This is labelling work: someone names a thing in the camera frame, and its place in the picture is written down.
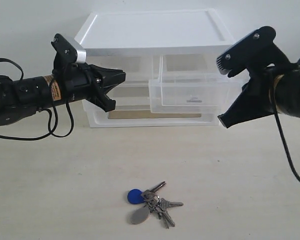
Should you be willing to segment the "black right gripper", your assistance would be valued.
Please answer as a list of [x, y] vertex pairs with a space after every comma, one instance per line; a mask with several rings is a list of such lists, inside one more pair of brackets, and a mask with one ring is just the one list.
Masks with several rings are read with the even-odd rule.
[[274, 114], [269, 91], [276, 76], [282, 74], [281, 64], [257, 63], [248, 66], [250, 80], [241, 88], [241, 93], [232, 105], [217, 118], [225, 128], [268, 117]]

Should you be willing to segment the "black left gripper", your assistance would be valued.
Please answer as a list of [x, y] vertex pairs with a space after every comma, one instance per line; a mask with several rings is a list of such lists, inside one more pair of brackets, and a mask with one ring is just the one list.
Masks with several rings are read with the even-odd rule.
[[125, 80], [126, 73], [121, 69], [65, 63], [52, 70], [51, 95], [55, 103], [88, 100], [104, 112], [111, 112], [116, 108], [116, 101], [103, 90], [112, 90]]

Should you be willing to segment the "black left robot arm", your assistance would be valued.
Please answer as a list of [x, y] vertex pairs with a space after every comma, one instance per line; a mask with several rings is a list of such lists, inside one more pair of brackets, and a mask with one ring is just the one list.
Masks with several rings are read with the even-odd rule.
[[116, 101], [108, 97], [126, 80], [121, 69], [93, 64], [67, 64], [51, 75], [11, 80], [0, 75], [0, 126], [11, 125], [40, 110], [86, 100], [104, 112], [113, 111]]

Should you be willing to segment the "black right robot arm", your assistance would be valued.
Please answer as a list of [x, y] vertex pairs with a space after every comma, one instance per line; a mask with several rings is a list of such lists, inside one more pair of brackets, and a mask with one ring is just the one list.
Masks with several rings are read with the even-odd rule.
[[300, 118], [300, 59], [282, 67], [267, 67], [250, 79], [218, 120], [225, 128], [279, 114]]

